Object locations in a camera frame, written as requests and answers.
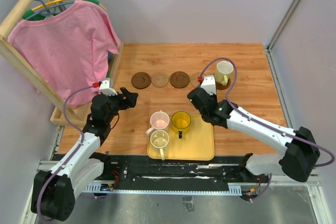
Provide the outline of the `brown wooden coaster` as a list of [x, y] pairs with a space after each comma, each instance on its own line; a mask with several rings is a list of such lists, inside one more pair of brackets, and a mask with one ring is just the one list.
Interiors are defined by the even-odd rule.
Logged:
[[219, 82], [216, 82], [216, 89], [217, 90], [226, 90], [230, 87], [230, 84], [231, 84], [231, 80], [230, 78], [227, 80], [227, 84], [226, 85], [223, 85]]
[[136, 89], [145, 89], [151, 84], [151, 77], [146, 72], [135, 73], [131, 78], [131, 84]]
[[187, 87], [189, 82], [190, 82], [189, 75], [182, 71], [174, 72], [170, 76], [170, 84], [178, 89]]

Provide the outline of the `woven rattan coaster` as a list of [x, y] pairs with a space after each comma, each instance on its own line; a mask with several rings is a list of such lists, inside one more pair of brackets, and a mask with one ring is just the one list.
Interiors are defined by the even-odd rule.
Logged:
[[169, 82], [169, 76], [163, 72], [156, 72], [151, 76], [151, 82], [155, 87], [164, 87]]
[[197, 88], [203, 81], [203, 78], [200, 78], [201, 81], [199, 81], [200, 75], [200, 72], [196, 72], [190, 76], [190, 84], [195, 88]]

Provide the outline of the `white green mug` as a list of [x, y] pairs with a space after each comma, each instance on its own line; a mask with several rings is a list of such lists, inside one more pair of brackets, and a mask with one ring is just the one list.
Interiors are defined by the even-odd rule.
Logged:
[[221, 85], [227, 85], [231, 74], [234, 71], [233, 65], [229, 61], [220, 61], [216, 65], [215, 81]]

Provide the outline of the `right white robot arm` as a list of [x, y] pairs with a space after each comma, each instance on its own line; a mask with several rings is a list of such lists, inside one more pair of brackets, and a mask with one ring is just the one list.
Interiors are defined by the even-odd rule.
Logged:
[[215, 95], [202, 88], [193, 89], [187, 98], [205, 122], [245, 133], [276, 150], [272, 154], [245, 155], [238, 168], [238, 177], [242, 181], [250, 182], [261, 174], [285, 174], [297, 182], [308, 180], [320, 157], [309, 129], [294, 130], [273, 124], [228, 100], [218, 102]]

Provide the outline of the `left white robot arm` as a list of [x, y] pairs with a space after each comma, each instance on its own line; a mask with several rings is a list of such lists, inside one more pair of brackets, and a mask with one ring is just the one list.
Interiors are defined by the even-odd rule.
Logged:
[[76, 144], [56, 165], [35, 175], [31, 211], [41, 221], [65, 221], [76, 199], [95, 178], [105, 180], [112, 175], [107, 158], [92, 155], [107, 139], [114, 117], [118, 117], [121, 110], [135, 107], [138, 96], [122, 87], [120, 92], [108, 88], [93, 97], [91, 112], [84, 128], [79, 129]]

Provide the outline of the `pink mug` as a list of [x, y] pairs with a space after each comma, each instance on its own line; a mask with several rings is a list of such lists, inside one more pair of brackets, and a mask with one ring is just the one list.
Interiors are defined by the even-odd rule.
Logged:
[[170, 117], [163, 111], [154, 112], [150, 117], [150, 128], [146, 131], [146, 135], [151, 135], [156, 130], [166, 130], [170, 123]]

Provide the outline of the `cream mug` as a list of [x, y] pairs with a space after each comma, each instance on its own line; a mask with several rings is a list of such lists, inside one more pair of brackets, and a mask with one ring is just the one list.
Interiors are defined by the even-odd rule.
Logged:
[[156, 130], [150, 136], [150, 143], [159, 152], [161, 160], [166, 158], [166, 148], [170, 142], [168, 133], [164, 130]]

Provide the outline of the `yellow transparent mug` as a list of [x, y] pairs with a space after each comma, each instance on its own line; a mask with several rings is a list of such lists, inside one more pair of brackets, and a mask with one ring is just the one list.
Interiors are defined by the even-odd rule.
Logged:
[[190, 129], [191, 116], [184, 111], [175, 112], [171, 117], [171, 125], [174, 133], [178, 135], [179, 139], [182, 139]]

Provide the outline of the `wooden clothes rack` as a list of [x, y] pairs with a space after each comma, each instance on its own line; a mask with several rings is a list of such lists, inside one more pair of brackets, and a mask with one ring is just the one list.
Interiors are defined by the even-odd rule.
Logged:
[[34, 0], [19, 0], [6, 18], [1, 23], [1, 55], [7, 59], [18, 72], [24, 75], [28, 81], [43, 95], [45, 95], [55, 106], [50, 121], [59, 126], [66, 126], [69, 123], [65, 116], [69, 116], [72, 123], [77, 126], [84, 126], [87, 114], [90, 111], [91, 103], [81, 105], [76, 109], [66, 108], [62, 111], [63, 100], [46, 83], [46, 81], [33, 69], [33, 67], [24, 59], [24, 57], [7, 41], [8, 35], [21, 20], [24, 12], [29, 8]]

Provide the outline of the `pink t-shirt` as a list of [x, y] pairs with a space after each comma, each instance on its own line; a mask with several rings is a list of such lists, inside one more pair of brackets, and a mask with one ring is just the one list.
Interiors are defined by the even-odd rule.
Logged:
[[84, 88], [107, 76], [108, 53], [121, 45], [107, 12], [89, 1], [75, 1], [51, 18], [23, 19], [7, 40], [63, 100], [81, 90], [68, 100], [71, 108], [97, 94]]

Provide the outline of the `yellow plastic tray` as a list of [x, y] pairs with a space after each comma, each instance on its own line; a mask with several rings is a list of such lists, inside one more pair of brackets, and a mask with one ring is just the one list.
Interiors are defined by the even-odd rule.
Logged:
[[[174, 133], [171, 122], [164, 131], [170, 137], [165, 159], [208, 161], [215, 155], [213, 127], [205, 123], [199, 115], [191, 116], [190, 129], [182, 139]], [[148, 136], [147, 155], [152, 159], [161, 159], [159, 152], [150, 143], [150, 136]]]

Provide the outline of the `grey clothes hanger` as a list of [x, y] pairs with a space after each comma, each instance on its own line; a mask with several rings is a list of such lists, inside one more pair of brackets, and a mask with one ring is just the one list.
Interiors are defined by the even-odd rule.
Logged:
[[40, 14], [35, 13], [32, 9], [28, 9], [27, 11], [24, 12], [22, 15], [22, 19], [29, 20], [33, 17], [34, 14], [40, 15], [44, 18], [50, 17], [50, 16], [55, 16], [56, 15], [56, 10], [59, 9], [61, 12], [65, 11], [65, 6], [73, 4], [74, 1], [69, 1], [69, 2], [55, 2], [53, 4], [47, 4], [43, 0], [34, 0], [34, 2], [39, 2], [42, 4], [42, 11]]

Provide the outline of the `green garment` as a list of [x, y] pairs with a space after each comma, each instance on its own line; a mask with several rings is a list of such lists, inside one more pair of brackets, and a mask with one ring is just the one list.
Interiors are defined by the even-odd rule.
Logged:
[[[106, 9], [102, 4], [100, 4], [100, 2], [98, 0], [82, 0], [82, 1], [92, 2], [96, 5], [99, 5], [100, 7], [104, 8], [104, 9]], [[29, 20], [36, 15], [40, 15], [42, 17], [55, 16], [55, 12], [56, 12], [57, 7], [68, 5], [68, 4], [73, 4], [74, 2], [75, 2], [75, 0], [67, 0], [66, 2], [62, 2], [62, 3], [57, 2], [55, 5], [49, 6], [46, 9], [42, 9], [38, 12], [35, 12], [32, 9], [29, 9], [24, 13], [24, 15], [22, 16], [22, 19]]]

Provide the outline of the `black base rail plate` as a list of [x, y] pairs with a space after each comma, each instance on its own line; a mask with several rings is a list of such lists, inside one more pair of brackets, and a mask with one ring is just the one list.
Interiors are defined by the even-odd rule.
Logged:
[[101, 175], [85, 182], [81, 193], [256, 194], [267, 175], [253, 175], [241, 156], [216, 156], [210, 161], [151, 159], [144, 155], [92, 156], [106, 166]]

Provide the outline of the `aluminium frame post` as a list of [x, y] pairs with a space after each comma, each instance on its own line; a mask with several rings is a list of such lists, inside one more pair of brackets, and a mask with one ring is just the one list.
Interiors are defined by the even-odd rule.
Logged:
[[287, 9], [283, 19], [281, 20], [279, 26], [277, 27], [277, 29], [276, 29], [274, 35], [272, 36], [270, 42], [268, 43], [268, 45], [265, 46], [265, 49], [268, 53], [271, 53], [271, 51], [273, 50], [273, 48], [276, 45], [277, 41], [279, 40], [282, 32], [285, 30], [285, 28], [289, 24], [292, 16], [294, 15], [296, 10], [298, 9], [301, 1], [302, 0], [292, 0], [291, 4], [289, 5], [289, 8]]

